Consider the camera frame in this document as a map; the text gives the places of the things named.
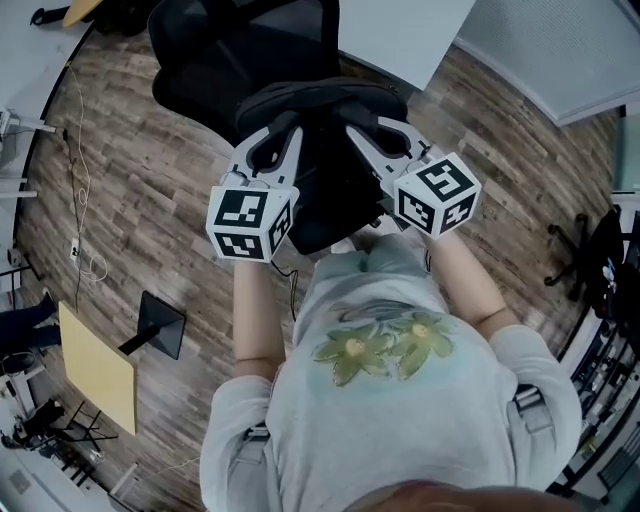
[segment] blue jeans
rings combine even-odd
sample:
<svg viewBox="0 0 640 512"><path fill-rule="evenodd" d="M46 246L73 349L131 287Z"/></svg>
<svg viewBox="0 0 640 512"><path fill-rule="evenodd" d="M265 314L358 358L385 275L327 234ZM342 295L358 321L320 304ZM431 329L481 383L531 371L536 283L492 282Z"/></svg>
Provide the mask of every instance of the blue jeans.
<svg viewBox="0 0 640 512"><path fill-rule="evenodd" d="M35 328L55 312L55 303L46 296L37 306L0 313L0 355L60 345L57 325Z"/></svg>
<svg viewBox="0 0 640 512"><path fill-rule="evenodd" d="M325 279L362 272L388 272L423 279L428 276L402 236L392 234L381 236L369 254L364 251L353 251L329 254L322 258L316 264L308 293Z"/></svg>

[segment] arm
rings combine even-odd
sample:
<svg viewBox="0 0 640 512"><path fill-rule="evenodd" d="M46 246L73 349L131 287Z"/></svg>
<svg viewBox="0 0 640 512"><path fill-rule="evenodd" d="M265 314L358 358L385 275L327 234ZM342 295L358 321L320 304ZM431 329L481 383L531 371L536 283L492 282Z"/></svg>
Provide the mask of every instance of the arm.
<svg viewBox="0 0 640 512"><path fill-rule="evenodd" d="M280 316L269 267L239 261L233 286L235 376L258 375L270 381L285 360Z"/></svg>
<svg viewBox="0 0 640 512"><path fill-rule="evenodd" d="M430 241L435 272L460 318L486 340L502 327L519 324L500 290L473 253L455 233Z"/></svg>

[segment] laminate flooring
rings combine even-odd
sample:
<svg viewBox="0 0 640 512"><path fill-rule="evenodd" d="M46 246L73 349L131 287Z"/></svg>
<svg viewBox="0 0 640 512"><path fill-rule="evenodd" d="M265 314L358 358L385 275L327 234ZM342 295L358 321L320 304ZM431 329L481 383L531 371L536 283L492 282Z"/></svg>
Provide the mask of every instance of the laminate flooring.
<svg viewBox="0 0 640 512"><path fill-rule="evenodd" d="M199 456L211 397L231 373L232 267L216 259L205 232L209 191L226 170L231 148L153 100L158 64L146 33L131 39L94 33L73 70L84 100L81 145L91 173L83 268L97 255L108 265L104 280L80 281L79 313L114 346L135 333L143 290L188 314L179 361L151 347L134 354L139 434L133 437L102 420L105 431L120 437L103 443L106 462L96 475L109 488L137 462L139 481L127 496L131 505L203 510L198 461L165 469ZM598 219L609 208L617 116L607 113L556 128L519 92L456 48L409 106L414 126L445 151L458 152L483 183L482 204L460 232L516 314L558 353L583 305L567 299L569 284L543 284L569 257L547 225L574 232L578 213ZM78 153L80 119L78 90L67 73L47 122L69 132L76 193L89 188ZM53 295L73 305L78 274L69 250L77 223L69 167L62 138L42 134L29 170L30 187L39 197L23 203L18 245L45 274ZM82 215L83 206L77 208ZM288 242L276 258L280 266L300 271L298 303L314 259L300 256ZM93 265L101 276L101 261ZM273 279L290 338L289 282L275 272ZM38 300L41 285L28 275L25 281L26 301ZM44 363L47 373L38 377L39 385L74 409L82 397L65 382L60 350L50 350Z"/></svg>

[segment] cable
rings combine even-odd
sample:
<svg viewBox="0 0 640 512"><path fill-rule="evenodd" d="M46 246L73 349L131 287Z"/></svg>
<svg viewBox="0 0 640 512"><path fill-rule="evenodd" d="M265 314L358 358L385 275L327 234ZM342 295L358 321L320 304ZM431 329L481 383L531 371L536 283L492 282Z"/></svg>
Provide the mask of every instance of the cable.
<svg viewBox="0 0 640 512"><path fill-rule="evenodd" d="M271 262L271 264L273 265L273 268L275 268L281 276L283 277L288 277L289 278L289 284L291 285L291 293L289 294L289 306L291 308L291 316L293 317L293 321L295 322L296 319L296 312L295 312L295 304L296 304L296 289L298 288L298 270L294 269L291 272L289 272L288 274L283 272L280 267L278 267L278 265L276 265L273 261Z"/></svg>
<svg viewBox="0 0 640 512"><path fill-rule="evenodd" d="M62 132L62 139L67 145L67 157L69 158L69 175L71 176L71 190L73 191L73 212L76 216L76 229L78 230L78 249L80 249L80 217L78 217L78 205L76 204L76 180L73 174L73 168L76 165L75 158L71 158L71 144L69 144L69 134L67 129L64 128ZM76 312L78 311L78 292L80 291L80 280L82 279L82 274L78 272L78 281L76 282L76 293L75 293L75 306Z"/></svg>
<svg viewBox="0 0 640 512"><path fill-rule="evenodd" d="M153 474L149 475L147 478L142 478L142 479L138 480L138 483L139 483L139 484L143 484L143 483L145 483L145 482L148 482L149 480L154 479L154 478L155 478L155 477L157 477L158 475L161 475L162 473L165 473L165 472L167 472L167 471L171 471L171 470L174 470L174 469L180 469L180 468L183 468L183 467L185 467L187 464L191 464L192 462L196 462L196 461L199 461L199 460L200 460L200 457L196 457L195 459L188 460L188 461L186 461L186 462L183 462L182 464L178 464L177 466L170 466L170 467L168 467L168 468L164 468L164 469L162 469L162 470L158 471L157 473L153 473Z"/></svg>
<svg viewBox="0 0 640 512"><path fill-rule="evenodd" d="M98 283L103 281L107 275L109 274L109 267L107 265L107 260L100 254L93 256L91 260L89 260L89 271L82 270L82 232L84 230L84 219L87 215L87 207L89 206L89 194L91 193L91 173L89 172L89 168L87 167L87 162L84 159L84 154L82 153L82 125L84 123L84 98L82 97L82 90L80 89L80 83L78 82L78 78L76 77L75 72L73 71L73 67L71 66L71 62L67 62L67 67L69 71L71 71L71 76L73 77L73 81L76 84L76 88L78 89L78 96L80 97L80 127L78 129L78 154L80 155L80 161L84 166L84 170L87 173L87 188L79 188L78 189L78 201L84 207L82 210L82 216L80 218L80 224L78 225L78 257L74 263L76 269L78 270L79 275L84 277L85 279L91 281L92 283ZM75 186L74 186L74 205L75 205ZM93 264L95 260L101 260L104 265L104 275L102 277L94 277L96 274L93 271ZM80 287L76 287L76 309L77 309L77 290Z"/></svg>

